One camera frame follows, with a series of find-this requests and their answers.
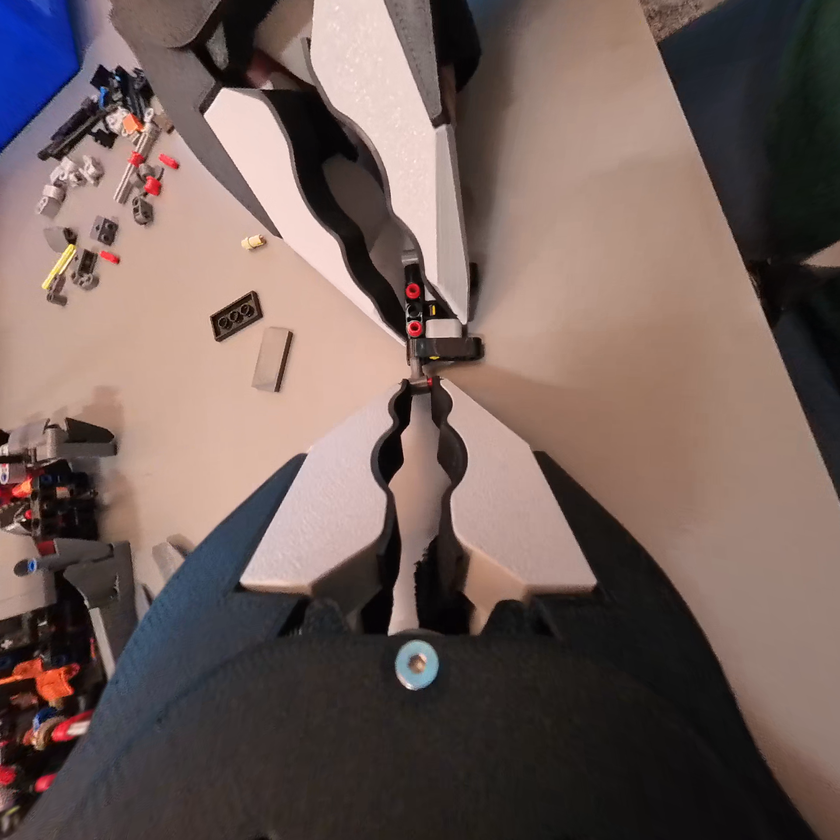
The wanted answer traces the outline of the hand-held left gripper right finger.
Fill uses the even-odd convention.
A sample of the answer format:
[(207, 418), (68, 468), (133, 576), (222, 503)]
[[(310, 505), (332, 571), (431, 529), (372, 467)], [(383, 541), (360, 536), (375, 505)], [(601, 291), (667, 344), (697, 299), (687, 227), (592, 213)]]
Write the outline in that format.
[(448, 478), (437, 536), (443, 591), (469, 601), (593, 591), (594, 573), (530, 445), (451, 381), (434, 380), (431, 399)]

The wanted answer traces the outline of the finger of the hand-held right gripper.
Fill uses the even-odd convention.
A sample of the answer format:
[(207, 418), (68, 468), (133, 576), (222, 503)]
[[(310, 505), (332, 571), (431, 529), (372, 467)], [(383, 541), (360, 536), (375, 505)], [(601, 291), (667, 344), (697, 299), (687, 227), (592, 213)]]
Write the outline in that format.
[(320, 100), (305, 91), (225, 87), (204, 117), (276, 234), (404, 343), (403, 305), (323, 169), (335, 156), (353, 156), (355, 148)]
[(466, 226), (431, 3), (316, 1), (309, 64), (331, 111), (373, 154), (427, 284), (466, 325)]

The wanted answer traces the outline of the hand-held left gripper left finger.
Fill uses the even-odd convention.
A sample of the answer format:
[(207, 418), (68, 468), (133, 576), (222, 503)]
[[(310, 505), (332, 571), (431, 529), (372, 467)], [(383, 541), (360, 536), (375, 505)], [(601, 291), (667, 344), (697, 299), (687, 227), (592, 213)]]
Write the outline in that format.
[(408, 383), (401, 381), (310, 447), (239, 583), (252, 592), (370, 601), (385, 588), (395, 506), (381, 464), (402, 451)]

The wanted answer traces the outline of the black lego frame assembly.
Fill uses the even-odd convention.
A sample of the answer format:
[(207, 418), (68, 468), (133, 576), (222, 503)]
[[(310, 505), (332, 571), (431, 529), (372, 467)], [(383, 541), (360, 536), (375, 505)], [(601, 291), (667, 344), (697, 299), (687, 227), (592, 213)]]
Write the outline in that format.
[(479, 361), (484, 355), (482, 339), (450, 317), (424, 281), (416, 259), (403, 263), (403, 309), (406, 361), (414, 371), (426, 364)]

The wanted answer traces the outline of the pile of loose lego pieces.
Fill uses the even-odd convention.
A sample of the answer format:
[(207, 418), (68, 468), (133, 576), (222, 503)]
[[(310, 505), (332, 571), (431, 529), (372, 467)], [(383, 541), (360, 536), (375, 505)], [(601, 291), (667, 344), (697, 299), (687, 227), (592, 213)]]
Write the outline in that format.
[[(38, 152), (40, 161), (53, 166), (35, 213), (53, 223), (72, 192), (102, 184), (104, 165), (93, 154), (78, 153), (83, 141), (90, 140), (102, 151), (112, 151), (117, 142), (125, 141), (129, 144), (127, 159), (112, 200), (129, 209), (135, 224), (147, 227), (154, 221), (154, 199), (161, 194), (164, 174), (180, 167), (176, 159), (156, 151), (161, 137), (171, 133), (174, 124), (156, 103), (150, 80), (139, 67), (99, 65), (90, 84), (93, 95), (82, 100)], [(72, 226), (45, 227), (45, 241), (57, 254), (41, 284), (47, 302), (65, 307), (67, 283), (83, 291), (95, 288), (99, 265), (120, 262), (113, 250), (119, 231), (117, 218), (103, 214), (95, 216), (82, 242)]]

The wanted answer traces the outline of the black three-hole lego plate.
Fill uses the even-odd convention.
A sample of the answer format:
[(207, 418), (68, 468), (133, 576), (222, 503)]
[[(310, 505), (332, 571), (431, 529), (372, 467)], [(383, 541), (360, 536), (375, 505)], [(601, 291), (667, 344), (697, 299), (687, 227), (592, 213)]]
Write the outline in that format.
[(217, 343), (226, 341), (263, 317), (259, 294), (252, 290), (209, 317), (213, 338)]

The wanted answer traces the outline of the grey lego wing panel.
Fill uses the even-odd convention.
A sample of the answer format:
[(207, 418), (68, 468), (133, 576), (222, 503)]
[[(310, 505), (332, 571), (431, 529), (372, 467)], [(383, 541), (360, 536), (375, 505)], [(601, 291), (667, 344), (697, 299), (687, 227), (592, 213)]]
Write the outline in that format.
[[(156, 543), (151, 549), (151, 559), (165, 588), (175, 573), (182, 567), (190, 549), (186, 542), (179, 542), (175, 536)], [(134, 610), (141, 622), (159, 594), (150, 584), (135, 576)]]

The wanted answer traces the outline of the grey flat lego tile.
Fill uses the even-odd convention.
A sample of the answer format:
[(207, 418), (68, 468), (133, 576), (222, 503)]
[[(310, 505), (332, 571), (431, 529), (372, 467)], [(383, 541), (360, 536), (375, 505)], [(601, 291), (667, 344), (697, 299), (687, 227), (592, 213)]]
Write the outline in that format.
[(268, 327), (264, 330), (251, 382), (254, 389), (267, 393), (280, 391), (292, 339), (292, 331), (285, 328)]

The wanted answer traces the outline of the partly built lego car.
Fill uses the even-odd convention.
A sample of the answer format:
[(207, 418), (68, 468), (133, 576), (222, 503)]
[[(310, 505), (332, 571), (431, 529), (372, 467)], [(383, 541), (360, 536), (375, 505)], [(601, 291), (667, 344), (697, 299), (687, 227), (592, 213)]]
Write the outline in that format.
[(72, 417), (2, 431), (2, 534), (30, 548), (2, 572), (2, 837), (87, 732), (138, 622), (130, 543), (100, 538), (85, 470), (117, 450), (107, 428)]

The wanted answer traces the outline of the blue storage bin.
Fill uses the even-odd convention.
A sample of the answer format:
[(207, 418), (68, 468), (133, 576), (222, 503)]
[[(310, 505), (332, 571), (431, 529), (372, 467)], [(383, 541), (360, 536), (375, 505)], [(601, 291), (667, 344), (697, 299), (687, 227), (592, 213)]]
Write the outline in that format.
[(1, 2), (1, 149), (81, 68), (67, 1)]

